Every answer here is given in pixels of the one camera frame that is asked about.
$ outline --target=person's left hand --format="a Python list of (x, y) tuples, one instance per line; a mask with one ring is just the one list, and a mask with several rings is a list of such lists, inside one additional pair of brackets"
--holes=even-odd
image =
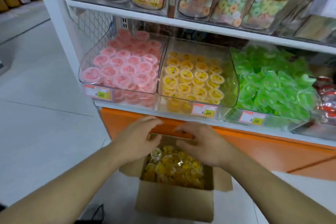
[(140, 118), (128, 125), (109, 145), (122, 160), (122, 164), (135, 161), (150, 154), (160, 144), (161, 135), (151, 141), (147, 140), (149, 132), (162, 120), (154, 116)]

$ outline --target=orange panel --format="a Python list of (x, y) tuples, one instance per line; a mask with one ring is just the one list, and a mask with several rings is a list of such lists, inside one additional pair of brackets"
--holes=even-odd
[[(114, 138), (128, 124), (144, 115), (121, 110), (103, 108), (101, 111), (103, 121)], [(161, 133), (180, 137), (184, 134), (175, 133), (173, 129), (182, 124), (181, 120), (161, 118), (164, 124), (153, 129), (153, 133)], [(265, 136), (240, 130), (213, 127), (226, 140), (245, 151), (263, 166), (272, 171), (288, 172), (324, 159), (336, 156), (332, 147), (318, 144), (302, 144), (295, 140), (280, 137)]]
[(330, 159), (317, 165), (290, 173), (293, 175), (336, 181), (336, 159)]

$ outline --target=yellow price sticker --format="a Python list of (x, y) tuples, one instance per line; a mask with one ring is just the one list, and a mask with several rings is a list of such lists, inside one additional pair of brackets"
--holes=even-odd
[(107, 99), (107, 93), (106, 92), (97, 92), (97, 97), (102, 98), (102, 99)]
[(253, 120), (252, 120), (252, 124), (261, 126), (261, 124), (262, 124), (263, 121), (264, 121), (264, 119), (253, 118)]
[(215, 111), (212, 110), (205, 110), (204, 111), (204, 116), (206, 117), (213, 117), (215, 115)]

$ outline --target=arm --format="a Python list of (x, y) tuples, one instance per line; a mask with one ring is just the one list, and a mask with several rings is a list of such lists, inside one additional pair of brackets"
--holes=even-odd
[(177, 142), (177, 145), (200, 162), (221, 167), (230, 173), (270, 224), (336, 223), (333, 213), (272, 174), (210, 126), (186, 122), (175, 131), (193, 134), (198, 141), (197, 146), (183, 141)]
[(161, 136), (147, 141), (162, 121), (147, 116), (129, 125), (108, 146), (0, 213), (0, 223), (74, 223), (109, 176), (152, 152)]

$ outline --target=forearm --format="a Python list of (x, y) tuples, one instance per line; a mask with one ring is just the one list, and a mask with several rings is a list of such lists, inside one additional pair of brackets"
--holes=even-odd
[(0, 223), (74, 223), (122, 164), (110, 144), (0, 213)]
[(241, 150), (222, 167), (246, 190), (270, 224), (336, 223), (336, 216), (287, 184)]

